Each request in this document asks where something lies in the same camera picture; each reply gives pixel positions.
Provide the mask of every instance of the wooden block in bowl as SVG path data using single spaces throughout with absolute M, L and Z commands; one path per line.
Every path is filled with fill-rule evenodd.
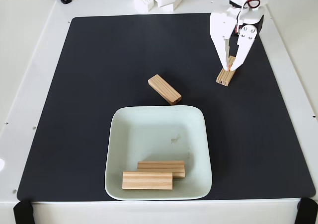
M 123 189 L 172 189 L 172 173 L 123 172 Z
M 139 172 L 172 172 L 173 178 L 184 178 L 184 161 L 139 161 Z

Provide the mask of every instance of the black mat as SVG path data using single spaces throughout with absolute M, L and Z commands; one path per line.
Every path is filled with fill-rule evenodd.
M 203 199 L 313 196 L 260 39 L 229 87 L 215 82 L 221 67 L 209 14 L 73 19 L 18 198 L 113 200 L 104 187 L 111 119 L 121 107 L 168 105 L 148 85 L 155 74 L 204 114 L 213 183 Z

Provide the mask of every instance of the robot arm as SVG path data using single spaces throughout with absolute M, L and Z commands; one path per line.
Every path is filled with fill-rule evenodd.
M 211 13 L 210 34 L 226 71 L 234 71 L 243 64 L 253 42 L 260 32 L 264 6 L 268 0 L 229 0 Z M 229 41 L 238 36 L 238 51 L 231 67 L 228 67 Z

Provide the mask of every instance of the wooden block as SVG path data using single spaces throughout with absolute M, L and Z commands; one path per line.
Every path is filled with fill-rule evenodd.
M 172 172 L 174 178 L 184 178 L 184 161 L 139 161 L 140 172 Z
M 156 90 L 170 105 L 181 101 L 181 95 L 158 74 L 148 80 L 148 84 Z
M 235 60 L 235 57 L 230 56 L 229 62 L 228 62 L 228 66 L 232 66 L 233 62 Z M 220 74 L 217 77 L 217 83 L 222 84 L 224 86 L 228 86 L 234 73 L 236 70 L 234 71 L 225 71 L 224 69 L 221 70 Z
M 123 189 L 172 189 L 172 173 L 126 171 Z

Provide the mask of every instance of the white square bowl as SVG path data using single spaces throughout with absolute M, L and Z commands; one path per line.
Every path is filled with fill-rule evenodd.
M 123 171 L 138 161 L 185 161 L 185 178 L 172 190 L 122 189 Z M 183 200 L 206 196 L 212 173 L 205 122 L 192 106 L 142 106 L 119 109 L 110 128 L 105 189 L 118 200 Z

